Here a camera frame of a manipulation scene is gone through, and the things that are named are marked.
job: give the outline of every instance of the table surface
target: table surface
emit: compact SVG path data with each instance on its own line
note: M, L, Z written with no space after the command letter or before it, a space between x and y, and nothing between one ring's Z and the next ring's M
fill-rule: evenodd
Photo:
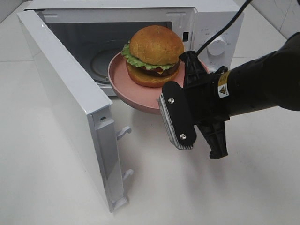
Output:
M118 141L121 166L135 173L124 183L129 203L108 213L51 111L16 18L27 4L0 24L0 224L299 224L299 112L232 117L229 156L211 160L199 132L193 150L177 150L160 116L116 97L116 129L133 130ZM249 6L232 68L284 42Z

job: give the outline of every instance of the microwave door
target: microwave door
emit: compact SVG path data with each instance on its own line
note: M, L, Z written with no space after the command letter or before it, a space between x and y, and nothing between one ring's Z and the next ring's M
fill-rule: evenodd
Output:
M127 202L112 102L35 11L18 17L53 113L111 212Z

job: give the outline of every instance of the bottom bun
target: bottom bun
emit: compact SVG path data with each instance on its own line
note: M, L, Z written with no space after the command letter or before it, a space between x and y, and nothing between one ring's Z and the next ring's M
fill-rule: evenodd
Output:
M164 77L155 77L151 75L147 75L143 73L143 71L137 67L132 66L131 64L126 62L126 68L130 78L137 84L141 86L151 87L151 88L158 88L162 87L166 82L174 80L178 74L178 69L169 76Z

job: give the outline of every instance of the warning label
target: warning label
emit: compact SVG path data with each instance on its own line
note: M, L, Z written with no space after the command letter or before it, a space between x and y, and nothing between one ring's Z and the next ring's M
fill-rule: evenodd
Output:
M226 72L220 76L217 85L217 90L220 98L229 96L228 87L227 87L228 76L229 76L229 72Z

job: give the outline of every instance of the microwave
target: microwave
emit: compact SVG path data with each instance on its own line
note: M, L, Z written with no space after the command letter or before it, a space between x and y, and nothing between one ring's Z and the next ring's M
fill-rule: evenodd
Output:
M127 202L108 65L141 28L174 31L185 51L198 50L239 7L233 0L33 0L18 13L52 111L110 212ZM209 71L230 67L243 15L199 55Z

